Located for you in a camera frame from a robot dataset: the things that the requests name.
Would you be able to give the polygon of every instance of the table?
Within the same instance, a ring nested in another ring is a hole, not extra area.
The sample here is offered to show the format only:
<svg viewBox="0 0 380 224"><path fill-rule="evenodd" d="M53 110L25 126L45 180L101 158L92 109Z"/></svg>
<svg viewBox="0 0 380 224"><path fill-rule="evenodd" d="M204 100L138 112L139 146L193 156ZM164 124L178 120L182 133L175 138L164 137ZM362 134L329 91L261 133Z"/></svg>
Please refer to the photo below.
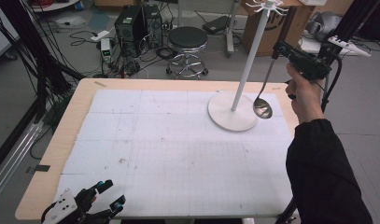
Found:
<svg viewBox="0 0 380 224"><path fill-rule="evenodd" d="M63 118L52 137L40 164L50 165L47 172L36 172L16 211L19 220L38 220L53 202L61 172L77 138L97 90L152 90L152 91L236 91L237 82L189 80L95 79L80 81ZM244 92L259 90L261 83L247 83ZM269 83L267 93L274 93L282 108L291 135L298 124L285 93L286 84Z"/></svg>

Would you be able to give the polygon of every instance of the black device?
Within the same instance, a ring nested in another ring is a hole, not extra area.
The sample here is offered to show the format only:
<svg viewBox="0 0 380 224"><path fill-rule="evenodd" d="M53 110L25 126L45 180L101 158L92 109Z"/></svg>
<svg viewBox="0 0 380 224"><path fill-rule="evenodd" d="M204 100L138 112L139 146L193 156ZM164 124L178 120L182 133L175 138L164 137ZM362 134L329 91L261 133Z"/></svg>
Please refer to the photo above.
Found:
<svg viewBox="0 0 380 224"><path fill-rule="evenodd" d="M55 203L51 204L42 214L41 222L45 220L48 223L58 224L81 224L81 223L94 223L94 224L108 224L110 220L116 216L123 209L126 202L125 196L121 195L109 208L95 213L89 214L92 203L96 199L96 194L103 193L113 186L111 180L106 182L99 181L96 185L89 189L82 189L78 195L73 199L67 194L63 194L61 198ZM46 218L47 213L50 211L50 216Z"/></svg>
<svg viewBox="0 0 380 224"><path fill-rule="evenodd" d="M206 30L209 34L215 35L217 32L225 30L229 23L230 18L227 16L222 16L218 19L205 23L204 25L202 25L202 28Z"/></svg>
<svg viewBox="0 0 380 224"><path fill-rule="evenodd" d="M316 55L295 49L284 41L277 41L274 50L281 53L301 72L308 80L323 79L331 71L331 67Z"/></svg>
<svg viewBox="0 0 380 224"><path fill-rule="evenodd" d="M142 7L124 6L114 25L123 54L138 57L140 41L146 36Z"/></svg>
<svg viewBox="0 0 380 224"><path fill-rule="evenodd" d="M178 0L155 0L155 1L178 4Z"/></svg>
<svg viewBox="0 0 380 224"><path fill-rule="evenodd" d="M162 16L155 4L143 6L148 32L148 45L152 49L162 47Z"/></svg>

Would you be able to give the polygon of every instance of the vertical pole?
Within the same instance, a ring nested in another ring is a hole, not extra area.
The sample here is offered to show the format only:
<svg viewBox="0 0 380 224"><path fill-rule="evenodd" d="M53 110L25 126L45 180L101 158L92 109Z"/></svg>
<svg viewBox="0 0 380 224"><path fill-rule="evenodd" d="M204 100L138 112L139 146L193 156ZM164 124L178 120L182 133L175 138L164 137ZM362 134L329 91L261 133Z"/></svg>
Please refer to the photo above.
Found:
<svg viewBox="0 0 380 224"><path fill-rule="evenodd" d="M268 21L268 14L269 14L268 9L264 9L262 11L259 27L257 28L256 35L254 36L254 39L253 39L253 44L251 45L250 52L248 53L245 70L244 70L242 78L240 80L238 91L236 92L236 95L235 95L235 99L233 100L233 105L232 105L231 111L235 111L236 107L238 106L240 97L241 97L242 92L243 92L243 88L245 87L245 84L247 82L247 78L248 78L248 74L249 74L250 69L251 69L251 65L253 65L254 58L256 57L256 54L257 54L257 50L259 49L261 38L262 38L263 32L265 30L266 23Z"/></svg>
<svg viewBox="0 0 380 224"><path fill-rule="evenodd" d="M182 0L177 0L177 27L181 26L181 19L182 19L181 1Z"/></svg>

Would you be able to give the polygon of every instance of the round stool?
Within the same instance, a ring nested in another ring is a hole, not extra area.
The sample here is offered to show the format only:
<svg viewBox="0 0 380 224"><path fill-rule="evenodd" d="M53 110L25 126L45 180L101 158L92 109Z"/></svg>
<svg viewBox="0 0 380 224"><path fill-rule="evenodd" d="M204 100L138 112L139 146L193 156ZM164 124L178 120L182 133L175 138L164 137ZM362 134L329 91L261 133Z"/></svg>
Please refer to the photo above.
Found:
<svg viewBox="0 0 380 224"><path fill-rule="evenodd" d="M179 53L171 59L167 68L167 74L176 74L179 77L198 77L207 75L204 61L192 54L204 49L207 44L207 34L198 28L182 26L177 27L168 35L168 45Z"/></svg>

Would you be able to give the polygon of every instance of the round base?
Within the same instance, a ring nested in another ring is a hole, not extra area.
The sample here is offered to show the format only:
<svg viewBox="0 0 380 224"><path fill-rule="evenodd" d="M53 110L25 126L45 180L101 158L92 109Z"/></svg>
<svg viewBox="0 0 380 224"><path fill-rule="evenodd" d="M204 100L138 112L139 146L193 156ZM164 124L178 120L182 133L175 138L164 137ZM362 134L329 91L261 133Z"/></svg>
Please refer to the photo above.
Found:
<svg viewBox="0 0 380 224"><path fill-rule="evenodd" d="M235 94L218 93L209 101L207 107L210 118L221 128L232 132L243 132L251 129L258 121L253 111L253 102L242 95L235 111L232 111Z"/></svg>

